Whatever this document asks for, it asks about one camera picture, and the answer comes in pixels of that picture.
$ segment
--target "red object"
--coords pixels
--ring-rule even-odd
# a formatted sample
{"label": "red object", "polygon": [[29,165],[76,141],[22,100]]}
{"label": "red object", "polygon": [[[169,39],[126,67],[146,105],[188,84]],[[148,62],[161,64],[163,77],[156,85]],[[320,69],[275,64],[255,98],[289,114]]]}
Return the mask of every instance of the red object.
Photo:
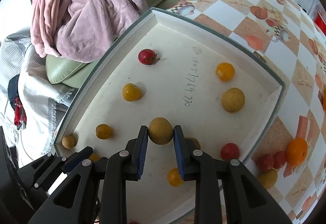
{"label": "red object", "polygon": [[139,52],[138,60],[141,64],[152,65],[155,64],[159,58],[156,58],[157,54],[151,49],[144,49]]}
{"label": "red object", "polygon": [[326,23],[319,12],[317,12],[315,23],[321,29],[321,31],[326,35]]}
{"label": "red object", "polygon": [[256,165],[262,173],[268,172],[274,166],[274,157],[272,154],[265,154],[261,156],[257,161]]}
{"label": "red object", "polygon": [[274,169],[281,169],[286,162],[286,152],[279,151],[274,154]]}
{"label": "red object", "polygon": [[19,126],[21,124],[21,120],[26,124],[27,117],[25,114],[25,110],[22,107],[22,103],[20,102],[19,97],[15,99],[15,119],[14,124],[15,126]]}
{"label": "red object", "polygon": [[237,159],[240,156],[240,150],[234,143],[225,144],[221,149],[221,158],[224,161]]}

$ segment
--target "small fruit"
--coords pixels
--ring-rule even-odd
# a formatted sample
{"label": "small fruit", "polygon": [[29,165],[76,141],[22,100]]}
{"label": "small fruit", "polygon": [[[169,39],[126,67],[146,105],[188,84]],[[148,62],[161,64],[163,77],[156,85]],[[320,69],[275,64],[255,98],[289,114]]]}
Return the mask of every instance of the small fruit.
{"label": "small fruit", "polygon": [[155,144],[168,144],[173,138],[173,128],[163,117],[154,118],[148,126],[148,136]]}
{"label": "small fruit", "polygon": [[234,76],[234,67],[230,63],[223,62],[216,68],[216,74],[222,81],[230,81]]}
{"label": "small fruit", "polygon": [[173,187],[178,187],[183,183],[178,168],[174,168],[167,173],[167,180]]}
{"label": "small fruit", "polygon": [[222,95],[222,106],[229,113],[239,112],[245,104],[245,95],[238,88],[231,88]]}
{"label": "small fruit", "polygon": [[238,159],[240,157],[239,147],[234,143],[225,144],[221,149],[221,158],[224,161]]}
{"label": "small fruit", "polygon": [[141,64],[152,65],[155,64],[159,58],[156,58],[157,54],[151,49],[144,49],[139,52],[138,60]]}
{"label": "small fruit", "polygon": [[274,169],[281,169],[286,163],[286,152],[279,151],[274,154]]}
{"label": "small fruit", "polygon": [[308,144],[303,138],[293,139],[286,148],[286,162],[292,167],[297,167],[304,162],[307,152]]}
{"label": "small fruit", "polygon": [[186,139],[190,139],[194,143],[195,149],[200,150],[200,143],[197,139],[195,139],[195,138],[186,138]]}
{"label": "small fruit", "polygon": [[96,162],[98,160],[100,160],[100,156],[99,155],[96,155],[95,153],[89,155],[88,157],[90,160],[92,160],[93,162]]}
{"label": "small fruit", "polygon": [[71,149],[75,146],[75,139],[72,135],[62,137],[62,145],[66,149]]}
{"label": "small fruit", "polygon": [[132,83],[126,84],[122,89],[122,96],[128,102],[133,102],[141,97],[141,90]]}
{"label": "small fruit", "polygon": [[272,154],[265,154],[261,156],[257,161],[256,165],[262,173],[268,172],[274,166],[274,157]]}
{"label": "small fruit", "polygon": [[257,180],[267,190],[275,185],[278,180],[278,173],[276,170],[270,169],[268,172],[258,176]]}
{"label": "small fruit", "polygon": [[113,136],[113,132],[107,124],[100,124],[96,127],[96,136],[99,139],[108,139]]}

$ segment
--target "red tomato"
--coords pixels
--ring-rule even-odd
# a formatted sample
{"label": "red tomato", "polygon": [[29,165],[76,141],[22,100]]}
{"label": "red tomato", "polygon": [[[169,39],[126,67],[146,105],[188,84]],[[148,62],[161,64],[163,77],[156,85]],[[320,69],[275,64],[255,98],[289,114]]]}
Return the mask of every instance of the red tomato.
{"label": "red tomato", "polygon": [[141,64],[152,65],[155,64],[159,58],[156,58],[157,54],[151,49],[144,49],[139,52],[138,60]]}
{"label": "red tomato", "polygon": [[225,144],[221,149],[221,158],[224,161],[237,159],[240,156],[240,150],[234,143]]}
{"label": "red tomato", "polygon": [[262,173],[268,172],[274,166],[274,157],[272,154],[265,154],[261,156],[257,161],[256,165]]}
{"label": "red tomato", "polygon": [[279,151],[274,154],[274,169],[281,169],[286,162],[286,151]]}

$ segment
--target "tablecloth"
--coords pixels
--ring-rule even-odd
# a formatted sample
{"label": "tablecloth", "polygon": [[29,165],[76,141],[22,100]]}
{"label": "tablecloth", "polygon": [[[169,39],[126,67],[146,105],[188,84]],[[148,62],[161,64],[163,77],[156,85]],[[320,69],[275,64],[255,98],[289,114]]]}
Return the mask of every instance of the tablecloth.
{"label": "tablecloth", "polygon": [[[246,166],[257,174],[257,157],[286,150],[289,141],[304,138],[304,163],[297,168],[285,164],[268,190],[294,224],[303,223],[325,189],[325,35],[293,0],[182,0],[169,11],[257,52],[285,82],[277,117]],[[222,211],[226,222],[223,205]],[[193,223],[193,214],[179,223]]]}

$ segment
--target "orange tomato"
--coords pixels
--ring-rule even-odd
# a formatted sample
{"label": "orange tomato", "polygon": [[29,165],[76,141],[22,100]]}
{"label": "orange tomato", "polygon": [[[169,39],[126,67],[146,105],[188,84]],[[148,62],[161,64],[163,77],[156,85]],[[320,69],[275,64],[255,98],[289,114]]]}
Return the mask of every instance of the orange tomato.
{"label": "orange tomato", "polygon": [[230,63],[223,62],[216,68],[216,74],[222,81],[230,81],[234,76],[234,67]]}
{"label": "orange tomato", "polygon": [[307,157],[308,144],[303,138],[290,141],[286,148],[286,161],[292,167],[301,165]]}
{"label": "orange tomato", "polygon": [[178,168],[174,168],[167,173],[167,180],[173,187],[178,187],[183,183]]}
{"label": "orange tomato", "polygon": [[141,90],[132,83],[126,84],[122,89],[122,96],[128,102],[133,102],[141,97]]}
{"label": "orange tomato", "polygon": [[113,136],[113,132],[107,124],[100,124],[96,127],[96,136],[99,139],[108,139]]}
{"label": "orange tomato", "polygon": [[90,160],[92,160],[93,162],[96,162],[96,161],[100,160],[99,155],[97,155],[97,154],[95,154],[95,153],[91,154],[88,158],[89,158]]}

